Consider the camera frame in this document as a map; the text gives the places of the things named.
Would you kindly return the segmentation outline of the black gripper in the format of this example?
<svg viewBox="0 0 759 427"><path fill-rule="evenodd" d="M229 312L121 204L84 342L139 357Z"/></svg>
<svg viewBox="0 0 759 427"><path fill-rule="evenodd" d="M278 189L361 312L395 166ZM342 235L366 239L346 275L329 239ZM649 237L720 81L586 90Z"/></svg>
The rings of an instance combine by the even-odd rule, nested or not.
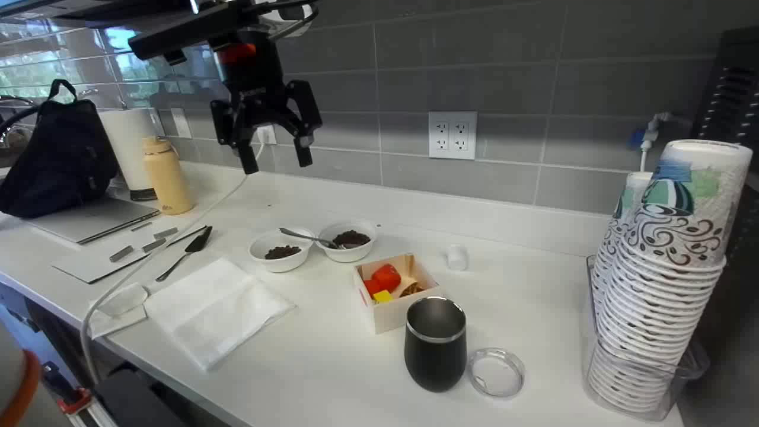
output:
<svg viewBox="0 0 759 427"><path fill-rule="evenodd" d="M225 42L215 49L227 99L211 101L211 118L219 145L237 145L257 126L279 126L294 137L300 169L313 164L313 132L321 126L308 81L287 81L278 44L254 33L249 39ZM238 141L237 156L246 175L257 173L249 141Z"/></svg>

